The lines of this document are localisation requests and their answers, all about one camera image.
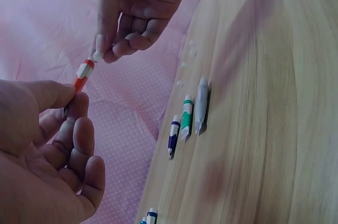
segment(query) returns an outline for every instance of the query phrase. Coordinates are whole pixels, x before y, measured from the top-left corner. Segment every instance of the pen cap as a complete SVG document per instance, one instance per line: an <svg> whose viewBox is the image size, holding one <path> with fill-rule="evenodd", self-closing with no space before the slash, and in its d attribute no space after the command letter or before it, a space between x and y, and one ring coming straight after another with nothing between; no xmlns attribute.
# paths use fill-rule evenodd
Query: pen cap
<svg viewBox="0 0 338 224"><path fill-rule="evenodd" d="M208 85L208 78L202 77L200 80L200 85Z"/></svg>
<svg viewBox="0 0 338 224"><path fill-rule="evenodd" d="M192 97L191 97L190 95L186 95L186 96L185 96L185 100L190 100L190 101L192 101Z"/></svg>
<svg viewBox="0 0 338 224"><path fill-rule="evenodd" d="M180 122L181 121L181 118L179 115L175 115L174 116L174 119L173 119L173 122Z"/></svg>

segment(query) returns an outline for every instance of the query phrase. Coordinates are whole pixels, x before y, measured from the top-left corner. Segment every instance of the blue pen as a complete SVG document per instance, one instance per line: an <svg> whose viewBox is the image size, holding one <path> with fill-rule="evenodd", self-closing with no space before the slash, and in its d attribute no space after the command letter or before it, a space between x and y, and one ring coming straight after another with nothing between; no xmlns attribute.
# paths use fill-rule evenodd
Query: blue pen
<svg viewBox="0 0 338 224"><path fill-rule="evenodd" d="M157 221L157 211L155 208L150 208L147 213L147 224L156 224Z"/></svg>
<svg viewBox="0 0 338 224"><path fill-rule="evenodd" d="M139 224L147 224L147 217L143 217Z"/></svg>
<svg viewBox="0 0 338 224"><path fill-rule="evenodd" d="M170 135L168 141L169 160L173 158L176 150L177 139L179 137L179 131L181 126L180 122L181 119L178 115L175 115L173 121L171 122Z"/></svg>

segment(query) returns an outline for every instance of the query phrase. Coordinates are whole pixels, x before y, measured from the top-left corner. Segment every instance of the red pen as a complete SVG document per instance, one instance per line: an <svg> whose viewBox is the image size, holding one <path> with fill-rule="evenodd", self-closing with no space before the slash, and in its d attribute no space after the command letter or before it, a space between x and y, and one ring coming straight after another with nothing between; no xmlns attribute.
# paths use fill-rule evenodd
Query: red pen
<svg viewBox="0 0 338 224"><path fill-rule="evenodd" d="M81 92L88 81L89 76L95 68L95 63L103 59L103 54L96 51L93 57L89 57L80 65L76 78L74 79L73 85L75 86L76 92ZM62 117L64 118L68 113L68 105L62 110Z"/></svg>

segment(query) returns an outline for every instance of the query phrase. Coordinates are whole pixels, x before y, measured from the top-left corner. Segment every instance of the white pen cap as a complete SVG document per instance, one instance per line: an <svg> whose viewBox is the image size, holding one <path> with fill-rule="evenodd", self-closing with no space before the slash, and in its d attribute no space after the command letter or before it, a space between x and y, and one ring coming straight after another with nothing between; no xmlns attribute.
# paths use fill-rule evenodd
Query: white pen cap
<svg viewBox="0 0 338 224"><path fill-rule="evenodd" d="M200 85L208 85L208 78L202 77L200 80Z"/></svg>
<svg viewBox="0 0 338 224"><path fill-rule="evenodd" d="M179 115L175 115L174 116L174 119L173 119L173 122L180 122L181 121L181 118Z"/></svg>
<svg viewBox="0 0 338 224"><path fill-rule="evenodd" d="M185 96L185 100L190 100L190 101L192 101L192 97L191 97L190 95L186 95L186 96Z"/></svg>
<svg viewBox="0 0 338 224"><path fill-rule="evenodd" d="M102 59L104 59L104 54L102 52L99 52L99 51L96 51L94 54L93 54L93 59L95 62L99 62L101 61Z"/></svg>

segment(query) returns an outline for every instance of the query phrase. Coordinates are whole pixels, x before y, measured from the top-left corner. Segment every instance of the finger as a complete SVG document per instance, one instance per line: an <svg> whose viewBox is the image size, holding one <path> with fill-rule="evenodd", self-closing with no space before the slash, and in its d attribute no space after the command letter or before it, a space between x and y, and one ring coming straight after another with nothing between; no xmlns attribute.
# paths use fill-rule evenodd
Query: finger
<svg viewBox="0 0 338 224"><path fill-rule="evenodd" d="M60 174L66 183L78 192L85 179L87 161L94 155L94 126L89 118L79 118L74 127L74 148L70 154L67 168Z"/></svg>
<svg viewBox="0 0 338 224"><path fill-rule="evenodd" d="M145 32L147 25L148 25L148 20L141 19L141 18L134 18L131 33L142 34L143 32Z"/></svg>
<svg viewBox="0 0 338 224"><path fill-rule="evenodd" d="M84 93L76 94L70 102L67 120L61 125L55 140L52 144L43 145L39 148L41 154L56 170L68 163L74 146L73 131L75 123L80 117L87 117L88 106L88 96Z"/></svg>
<svg viewBox="0 0 338 224"><path fill-rule="evenodd" d="M142 35L132 33L126 36L130 48L141 51L150 48L161 36L164 29L168 25L168 22L169 20L153 19L148 22L146 30L142 33Z"/></svg>
<svg viewBox="0 0 338 224"><path fill-rule="evenodd" d="M65 118L62 117L62 110L53 110L51 113L40 118L40 131L33 144L38 147L48 142L60 129Z"/></svg>
<svg viewBox="0 0 338 224"><path fill-rule="evenodd" d="M117 44L115 44L112 48L112 53L114 54L114 56L121 58L122 56L125 55L132 55L136 52L136 49L133 49L130 44L129 41L127 39L123 39L120 42L118 42Z"/></svg>
<svg viewBox="0 0 338 224"><path fill-rule="evenodd" d="M92 217L101 204L105 191L105 163L98 156L91 157L86 166L83 188L78 195L83 207L82 221Z"/></svg>
<svg viewBox="0 0 338 224"><path fill-rule="evenodd" d="M75 95L75 87L63 85L51 80L22 82L35 97L39 112L61 108L67 105Z"/></svg>
<svg viewBox="0 0 338 224"><path fill-rule="evenodd" d="M99 0L96 50L106 53L116 36L120 0Z"/></svg>
<svg viewBox="0 0 338 224"><path fill-rule="evenodd" d="M123 14L120 20L119 30L116 34L111 52L105 54L104 60L108 63L115 62L123 55L131 55L137 50L131 49L125 37L132 32L134 18Z"/></svg>
<svg viewBox="0 0 338 224"><path fill-rule="evenodd" d="M134 18L132 16L126 14L122 15L114 43L120 42L132 31L133 20Z"/></svg>

